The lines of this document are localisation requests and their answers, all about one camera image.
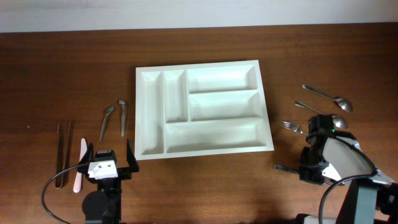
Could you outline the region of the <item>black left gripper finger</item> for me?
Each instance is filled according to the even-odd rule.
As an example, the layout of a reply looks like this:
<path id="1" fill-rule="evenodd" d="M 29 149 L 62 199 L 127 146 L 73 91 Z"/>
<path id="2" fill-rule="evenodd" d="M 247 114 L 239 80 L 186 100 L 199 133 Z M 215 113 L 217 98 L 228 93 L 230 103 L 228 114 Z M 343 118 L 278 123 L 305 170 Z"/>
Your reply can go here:
<path id="1" fill-rule="evenodd" d="M 93 144 L 89 143 L 87 150 L 83 157 L 80 159 L 80 164 L 93 162 Z"/>
<path id="2" fill-rule="evenodd" d="M 139 164 L 132 151 L 130 140 L 127 139 L 126 160 L 129 165 L 130 172 L 139 172 Z"/>

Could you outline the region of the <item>steel fork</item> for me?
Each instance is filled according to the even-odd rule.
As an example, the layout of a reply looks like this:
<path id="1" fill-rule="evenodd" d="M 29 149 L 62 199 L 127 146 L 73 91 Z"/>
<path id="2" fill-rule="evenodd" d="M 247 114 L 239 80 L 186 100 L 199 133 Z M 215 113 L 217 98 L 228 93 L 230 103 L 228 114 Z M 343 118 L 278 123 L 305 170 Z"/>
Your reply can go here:
<path id="1" fill-rule="evenodd" d="M 305 132 L 305 131 L 303 131 L 303 130 L 299 127 L 299 125 L 297 125 L 297 124 L 295 124 L 295 123 L 292 123 L 292 122 L 290 122 L 290 121 L 281 121 L 281 122 L 280 122 L 280 126 L 282 126 L 282 127 L 285 128 L 285 129 L 289 129 L 289 130 L 291 130 L 291 131 L 293 131 L 293 132 L 303 134 L 304 136 L 308 136 L 308 133 Z"/>
<path id="2" fill-rule="evenodd" d="M 299 171 L 298 170 L 290 169 L 289 167 L 286 167 L 286 166 L 283 166 L 283 165 L 280 165 L 280 164 L 274 164 L 273 168 L 274 168 L 274 170 L 280 170 L 280 171 L 284 171 L 284 172 L 288 172 L 288 173 L 299 175 Z M 325 184 L 331 185 L 332 183 L 333 182 L 330 179 L 328 179 L 328 178 L 325 179 Z"/>

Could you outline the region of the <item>steel kitchen tongs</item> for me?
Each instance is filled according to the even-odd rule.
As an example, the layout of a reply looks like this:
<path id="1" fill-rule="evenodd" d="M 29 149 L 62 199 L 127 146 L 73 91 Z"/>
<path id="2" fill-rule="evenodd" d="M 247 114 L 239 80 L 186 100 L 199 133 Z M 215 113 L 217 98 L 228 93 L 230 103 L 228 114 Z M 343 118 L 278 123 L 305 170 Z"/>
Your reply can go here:
<path id="1" fill-rule="evenodd" d="M 62 122 L 57 123 L 57 174 L 61 173 L 61 171 L 64 171 L 68 165 L 72 126 L 73 121 L 69 120 L 67 132 L 65 132 Z"/>

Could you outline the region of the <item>steel tablespoon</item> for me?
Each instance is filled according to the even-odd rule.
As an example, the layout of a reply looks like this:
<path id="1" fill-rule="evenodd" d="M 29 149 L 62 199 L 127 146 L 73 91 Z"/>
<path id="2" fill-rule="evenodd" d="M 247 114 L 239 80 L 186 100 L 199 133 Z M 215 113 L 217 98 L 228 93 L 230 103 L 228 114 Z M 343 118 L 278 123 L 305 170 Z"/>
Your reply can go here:
<path id="1" fill-rule="evenodd" d="M 334 101 L 344 111 L 347 111 L 349 113 L 353 112 L 353 105 L 346 98 L 342 98 L 342 97 L 339 97 L 339 96 L 327 95 L 326 93 L 321 92 L 320 90 L 317 90 L 317 89 L 315 89 L 315 88 L 313 88 L 313 87 L 311 87 L 311 86 L 309 86 L 307 84 L 303 84 L 302 88 L 304 90 L 311 91 L 311 92 L 316 93 L 316 94 L 318 94 L 318 95 L 320 95 L 322 97 L 325 97 L 325 98 L 328 98 L 329 100 Z"/>
<path id="2" fill-rule="evenodd" d="M 323 113 L 321 111 L 316 110 L 315 108 L 312 108 L 309 105 L 306 105 L 305 103 L 302 103 L 301 101 L 295 101 L 294 102 L 295 106 L 301 107 L 301 108 L 305 108 L 311 111 L 314 111 L 318 114 L 322 114 L 322 115 L 326 115 L 326 113 Z M 331 114 L 332 118 L 333 118 L 333 123 L 337 128 L 341 128 L 341 129 L 348 129 L 348 123 L 346 122 L 346 120 L 341 117 L 340 115 L 337 114 Z"/>

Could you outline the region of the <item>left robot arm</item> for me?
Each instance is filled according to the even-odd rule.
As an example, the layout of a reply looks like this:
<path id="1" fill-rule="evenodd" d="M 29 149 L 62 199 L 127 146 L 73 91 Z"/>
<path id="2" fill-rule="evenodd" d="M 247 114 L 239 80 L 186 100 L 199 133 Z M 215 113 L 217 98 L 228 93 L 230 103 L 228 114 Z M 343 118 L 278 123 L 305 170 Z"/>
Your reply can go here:
<path id="1" fill-rule="evenodd" d="M 121 221 L 121 182 L 132 179 L 132 174 L 139 172 L 139 164 L 126 143 L 127 167 L 117 167 L 116 153 L 113 150 L 93 151 L 89 144 L 87 151 L 80 159 L 78 172 L 97 190 L 89 193 L 83 200 L 82 211 L 85 223 L 119 223 Z"/>

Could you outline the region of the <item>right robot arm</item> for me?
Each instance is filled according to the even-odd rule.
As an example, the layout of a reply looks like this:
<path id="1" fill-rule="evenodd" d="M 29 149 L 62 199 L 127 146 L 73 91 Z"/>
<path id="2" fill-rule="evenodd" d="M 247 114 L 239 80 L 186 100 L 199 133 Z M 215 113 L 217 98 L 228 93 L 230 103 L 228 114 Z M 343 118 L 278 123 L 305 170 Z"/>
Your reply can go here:
<path id="1" fill-rule="evenodd" d="M 299 179 L 322 185 L 328 168 L 334 168 L 335 173 L 322 196 L 318 214 L 299 213 L 295 223 L 378 223 L 378 210 L 388 215 L 387 223 L 397 223 L 397 182 L 376 167 L 351 133 L 337 131 L 330 115 L 319 114 L 308 120 L 306 141 L 309 145 L 297 161 Z M 340 212 L 335 218 L 325 218 L 327 196 L 342 184 L 348 186 L 348 191 Z"/>

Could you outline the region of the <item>small steel teaspoon left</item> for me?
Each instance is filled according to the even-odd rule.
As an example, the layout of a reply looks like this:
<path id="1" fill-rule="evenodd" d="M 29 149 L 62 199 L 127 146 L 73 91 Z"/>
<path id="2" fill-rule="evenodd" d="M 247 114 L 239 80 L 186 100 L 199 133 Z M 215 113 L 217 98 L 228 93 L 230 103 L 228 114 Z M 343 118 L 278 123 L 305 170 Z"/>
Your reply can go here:
<path id="1" fill-rule="evenodd" d="M 103 140 L 104 137 L 104 133 L 106 131 L 106 127 L 108 125 L 108 120 L 109 117 L 111 116 L 111 113 L 115 110 L 115 106 L 109 106 L 108 108 L 105 109 L 104 111 L 104 118 L 103 118 L 103 122 L 101 125 L 101 131 L 100 131 L 100 136 L 99 136 L 99 141 Z"/>

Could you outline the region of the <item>small steel teaspoon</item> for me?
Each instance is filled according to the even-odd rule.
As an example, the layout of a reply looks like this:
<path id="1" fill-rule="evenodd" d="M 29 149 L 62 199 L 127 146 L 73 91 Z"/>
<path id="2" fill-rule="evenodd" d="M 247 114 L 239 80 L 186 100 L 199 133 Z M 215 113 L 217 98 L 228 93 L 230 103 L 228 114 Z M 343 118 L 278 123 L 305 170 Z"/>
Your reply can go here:
<path id="1" fill-rule="evenodd" d="M 111 113 L 115 110 L 115 106 L 109 106 L 108 108 L 105 109 L 104 111 L 104 118 L 103 118 L 103 122 L 101 125 L 101 131 L 100 131 L 100 136 L 99 136 L 99 141 L 103 140 L 104 137 L 104 133 L 106 131 L 106 127 L 108 125 L 108 120 L 109 117 L 111 116 Z"/>
<path id="2" fill-rule="evenodd" d="M 124 137 L 126 129 L 127 102 L 119 100 L 118 104 L 121 107 L 121 136 Z"/>

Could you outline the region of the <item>small steel teaspoon right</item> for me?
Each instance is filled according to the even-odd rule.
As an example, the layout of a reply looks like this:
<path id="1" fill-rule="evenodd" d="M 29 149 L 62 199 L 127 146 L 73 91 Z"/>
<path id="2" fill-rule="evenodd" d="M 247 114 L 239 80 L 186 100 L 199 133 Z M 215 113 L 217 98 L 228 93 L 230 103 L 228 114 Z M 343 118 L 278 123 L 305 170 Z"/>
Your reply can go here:
<path id="1" fill-rule="evenodd" d="M 126 129 L 127 102 L 119 100 L 118 104 L 121 107 L 121 136 L 124 137 Z"/>

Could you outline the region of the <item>white plastic cutlery tray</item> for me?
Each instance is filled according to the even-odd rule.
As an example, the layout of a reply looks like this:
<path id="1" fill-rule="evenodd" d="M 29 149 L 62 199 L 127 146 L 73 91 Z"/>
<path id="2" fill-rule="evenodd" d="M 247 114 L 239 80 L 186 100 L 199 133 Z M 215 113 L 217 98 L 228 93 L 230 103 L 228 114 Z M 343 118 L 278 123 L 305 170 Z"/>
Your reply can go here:
<path id="1" fill-rule="evenodd" d="M 136 69 L 139 160 L 274 150 L 256 60 Z"/>

